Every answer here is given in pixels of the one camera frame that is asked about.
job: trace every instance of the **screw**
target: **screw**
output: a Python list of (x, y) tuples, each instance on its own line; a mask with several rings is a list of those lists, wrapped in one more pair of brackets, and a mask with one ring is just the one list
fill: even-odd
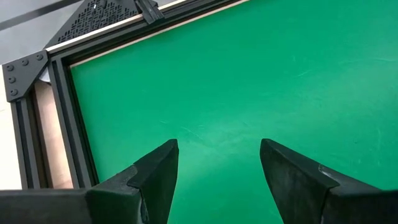
[(14, 66), (13, 66), (13, 65), (7, 65), (7, 71), (8, 71), (8, 72), (13, 71), (13, 69), (14, 69)]
[(9, 77), (8, 82), (9, 83), (14, 83), (17, 79), (15, 77)]
[(23, 66), (26, 66), (27, 64), (29, 64), (29, 61), (28, 61), (27, 59), (22, 60), (22, 65), (23, 65)]
[(42, 60), (42, 59), (43, 59), (43, 55), (42, 55), (42, 54), (36, 55), (36, 59), (37, 59), (37, 60)]
[(13, 89), (10, 91), (10, 93), (11, 93), (11, 96), (16, 96), (18, 94), (18, 90)]

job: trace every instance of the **black perforated panel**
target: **black perforated panel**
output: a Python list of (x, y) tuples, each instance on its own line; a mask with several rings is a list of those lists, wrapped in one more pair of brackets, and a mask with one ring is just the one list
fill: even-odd
[(50, 47), (138, 14), (133, 0), (86, 0), (47, 44)]

